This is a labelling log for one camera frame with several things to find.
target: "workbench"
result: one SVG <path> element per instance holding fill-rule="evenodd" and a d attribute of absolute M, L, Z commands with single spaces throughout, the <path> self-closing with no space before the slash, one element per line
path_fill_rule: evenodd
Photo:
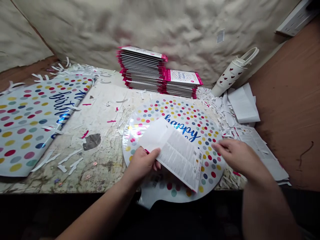
<path fill-rule="evenodd" d="M 85 95 L 78 106 L 81 111 L 75 111 L 67 121 L 62 129 L 64 134 L 56 137 L 39 161 L 42 162 L 51 150 L 54 150 L 53 156 L 61 153 L 59 159 L 63 159 L 73 151 L 82 149 L 69 160 L 74 162 L 80 157 L 84 158 L 76 170 L 71 175 L 63 173 L 57 168 L 56 160 L 45 164 L 26 178 L 0 177 L 1 194 L 103 193 L 120 180 L 126 170 L 122 153 L 124 127 L 135 108 L 148 102 L 151 96 L 148 92 L 143 93 L 142 99 L 140 91 L 128 89 L 124 85 L 120 73 L 113 73 L 112 70 L 106 70 L 106 73 L 106 76 L 99 77 Z M 153 99 L 162 96 L 152 93 Z M 130 100 L 115 103 L 125 98 Z M 194 100 L 194 104 L 203 108 L 199 100 Z M 214 108 L 206 110 L 206 114 L 218 125 L 219 115 L 214 113 Z M 88 136 L 100 134 L 101 142 L 93 149 L 85 151 L 81 137 L 87 130 Z M 223 177 L 233 178 L 240 184 L 237 187 L 225 181 L 228 186 L 218 184 L 215 190 L 243 189 L 245 185 L 243 178 L 235 179 L 229 166 L 224 170 Z"/>

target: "textured wall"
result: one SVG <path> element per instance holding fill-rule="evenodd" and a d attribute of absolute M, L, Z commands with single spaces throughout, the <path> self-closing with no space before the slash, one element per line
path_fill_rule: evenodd
<path fill-rule="evenodd" d="M 0 1 L 0 29 L 0 72 L 53 55 L 10 0 Z"/>
<path fill-rule="evenodd" d="M 168 68 L 198 71 L 211 84 L 237 54 L 257 46 L 258 62 L 279 45 L 273 32 L 299 0 L 14 2 L 60 57 L 119 70 L 116 47 L 132 45 L 165 53 Z"/>

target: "round foil balloon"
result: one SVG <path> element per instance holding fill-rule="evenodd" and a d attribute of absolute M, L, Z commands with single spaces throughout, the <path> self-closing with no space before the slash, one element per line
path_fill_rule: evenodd
<path fill-rule="evenodd" d="M 132 113 L 125 127 L 122 149 L 127 166 L 135 150 L 140 146 L 139 138 L 150 124 L 158 118 L 164 118 L 177 131 L 203 153 L 198 193 L 191 191 L 178 178 L 164 167 L 153 171 L 141 186 L 139 203 L 151 208 L 155 201 L 190 202 L 208 194 L 220 181 L 225 161 L 220 153 L 212 149 L 211 144 L 222 139 L 218 127 L 205 112 L 185 99 L 164 97 L 152 100 L 140 106 Z"/>

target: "forearm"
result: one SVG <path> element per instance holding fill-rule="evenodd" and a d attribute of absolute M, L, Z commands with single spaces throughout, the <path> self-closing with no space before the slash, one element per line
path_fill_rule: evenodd
<path fill-rule="evenodd" d="M 243 193 L 243 234 L 251 239 L 301 239 L 281 189 L 267 173 L 249 179 Z"/>
<path fill-rule="evenodd" d="M 121 179 L 89 207 L 57 239 L 94 240 L 106 237 L 126 211 L 136 185 Z"/>

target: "hand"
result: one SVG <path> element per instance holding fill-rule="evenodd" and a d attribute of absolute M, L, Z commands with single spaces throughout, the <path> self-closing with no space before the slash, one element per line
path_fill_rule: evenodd
<path fill-rule="evenodd" d="M 211 146 L 215 151 L 221 153 L 233 170 L 243 174 L 246 178 L 259 179 L 262 176 L 271 176 L 259 156 L 246 143 L 234 139 L 224 139 Z"/>
<path fill-rule="evenodd" d="M 128 183 L 140 184 L 152 168 L 155 171 L 161 169 L 161 164 L 156 161 L 156 157 L 159 153 L 160 148 L 156 148 L 151 153 L 147 154 L 146 150 L 139 147 L 134 153 L 123 178 L 126 179 Z"/>

